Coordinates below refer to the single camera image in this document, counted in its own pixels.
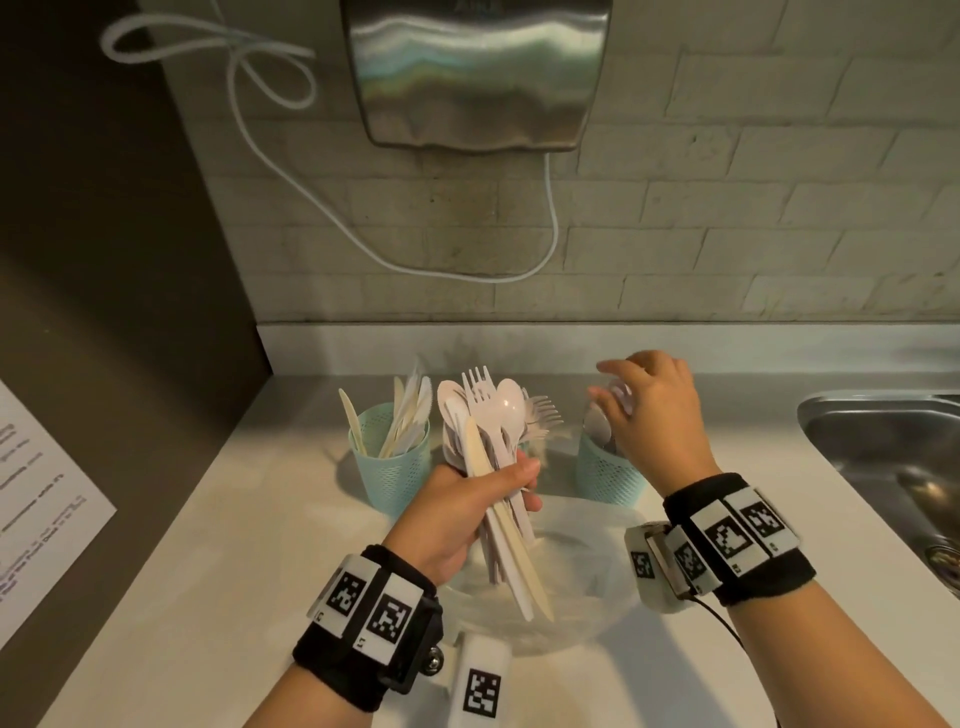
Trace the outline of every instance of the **sink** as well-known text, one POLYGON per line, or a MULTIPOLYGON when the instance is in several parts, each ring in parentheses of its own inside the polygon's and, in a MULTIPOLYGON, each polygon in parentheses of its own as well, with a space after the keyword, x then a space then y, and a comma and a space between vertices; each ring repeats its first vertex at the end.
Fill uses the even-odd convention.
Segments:
POLYGON ((807 438, 960 597, 960 397, 807 400, 807 438))

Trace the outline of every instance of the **stainless steel hand dryer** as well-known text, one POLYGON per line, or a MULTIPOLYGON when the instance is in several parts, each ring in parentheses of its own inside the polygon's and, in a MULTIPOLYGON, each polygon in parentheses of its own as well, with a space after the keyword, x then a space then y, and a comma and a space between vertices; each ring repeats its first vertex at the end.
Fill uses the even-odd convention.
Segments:
POLYGON ((557 152, 580 142, 612 0, 341 0, 374 144, 557 152))

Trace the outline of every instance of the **hand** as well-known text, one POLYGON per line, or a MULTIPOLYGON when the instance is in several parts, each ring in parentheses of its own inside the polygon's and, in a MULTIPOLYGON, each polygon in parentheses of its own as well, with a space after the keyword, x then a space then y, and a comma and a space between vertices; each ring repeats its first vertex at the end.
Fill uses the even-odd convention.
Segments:
MULTIPOLYGON (((536 488, 540 461, 516 454, 516 465, 464 478, 448 465, 430 474, 407 509, 394 524, 383 545, 436 586, 449 581, 467 560, 477 528, 487 509, 519 488, 536 488)), ((523 494, 528 511, 539 511, 543 501, 523 494)))
POLYGON ((588 391, 607 415, 616 443, 661 496, 721 473, 685 361, 666 352, 637 352, 627 359, 601 361, 597 369, 630 386, 634 414, 629 418, 608 390, 588 391))

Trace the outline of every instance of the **light blue basket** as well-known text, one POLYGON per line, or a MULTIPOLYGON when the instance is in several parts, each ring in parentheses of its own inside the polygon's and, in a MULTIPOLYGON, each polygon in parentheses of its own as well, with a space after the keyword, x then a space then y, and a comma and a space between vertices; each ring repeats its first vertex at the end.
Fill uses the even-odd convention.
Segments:
MULTIPOLYGON (((394 404, 386 402, 361 412, 360 433, 367 453, 377 454, 387 439, 390 423, 394 420, 394 404)), ((415 448, 396 457, 369 457, 357 452, 353 433, 348 434, 350 449, 357 460, 364 490, 371 505, 380 513, 396 518, 414 499, 420 486, 430 475, 430 423, 426 436, 415 448)))
POLYGON ((597 447, 586 433, 577 452, 577 494, 601 503, 631 506, 647 480, 624 457, 597 447))

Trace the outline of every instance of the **white power cord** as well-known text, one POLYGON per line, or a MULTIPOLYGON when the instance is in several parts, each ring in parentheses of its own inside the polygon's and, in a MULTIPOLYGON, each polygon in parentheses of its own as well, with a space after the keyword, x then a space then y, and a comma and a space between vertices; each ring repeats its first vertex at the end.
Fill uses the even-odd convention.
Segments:
POLYGON ((423 270, 421 268, 407 268, 406 266, 396 265, 395 263, 392 263, 389 260, 381 257, 376 251, 371 249, 365 242, 363 242, 363 240, 361 240, 357 234, 352 231, 343 220, 340 219, 337 213, 334 212, 333 209, 331 209, 326 203, 324 203, 324 201, 317 197, 312 190, 310 190, 302 182, 299 182, 293 175, 288 173, 263 153, 263 150, 257 146, 255 141, 253 141, 253 137, 251 136, 250 131, 247 129, 247 124, 244 122, 243 114, 241 114, 240 107, 237 104, 236 72, 237 67, 241 67, 244 69, 247 75, 250 76, 251 80, 257 85, 257 87, 275 103, 285 107, 286 109, 306 109, 313 104, 317 98, 317 81, 314 78, 310 67, 299 59, 313 60, 316 58, 316 54, 311 49, 304 48, 303 46, 293 45, 292 43, 284 43, 278 40, 271 40, 267 37, 257 36, 253 33, 247 33, 246 31, 230 28, 227 26, 226 21, 224 20, 223 13, 220 11, 217 0, 211 0, 211 4, 217 16, 221 21, 223 21, 223 24, 212 23, 207 20, 199 20, 197 18, 187 17, 186 15, 176 15, 166 12, 140 12, 133 15, 128 15, 127 17, 121 18, 115 23, 110 24, 100 36, 100 48, 103 50, 105 56, 113 61, 117 61, 118 63, 147 63, 150 61, 159 61, 161 59, 169 58, 170 56, 175 56, 181 53, 190 53, 192 51, 200 51, 207 48, 227 48, 229 51, 227 63, 227 98, 230 105, 230 111, 233 113, 233 120, 236 122, 237 128, 240 130, 240 134, 243 135, 243 138, 247 142, 248 146, 250 146, 253 153, 257 155, 264 164, 276 172, 282 179, 290 183, 294 189, 296 189, 301 195, 303 195, 303 197, 313 203, 324 215, 326 215, 330 221, 336 225, 355 246, 357 246, 357 248, 369 255, 384 268, 389 268, 396 273, 405 273, 412 276, 428 276, 430 278, 466 280, 471 283, 516 283, 520 280, 525 280, 535 275, 544 265, 547 264, 547 261, 557 250, 557 241, 560 237, 560 226, 557 222, 557 209, 553 204, 553 190, 550 186, 549 154, 543 155, 543 186, 546 190, 546 201, 550 209, 550 222, 553 225, 553 241, 550 243, 550 248, 546 252, 546 255, 543 257, 543 259, 529 271, 516 276, 470 276, 463 273, 446 273, 443 271, 423 270), (162 48, 151 48, 145 51, 128 52, 118 51, 116 49, 115 46, 117 42, 128 33, 161 25, 191 28, 198 31, 204 31, 210 35, 207 37, 196 38, 194 40, 186 40, 184 42, 174 43, 162 48), (301 99, 287 99, 276 93, 248 63, 247 56, 254 53, 265 53, 293 64, 303 74, 303 76, 306 77, 307 83, 309 84, 309 90, 307 94, 301 99))

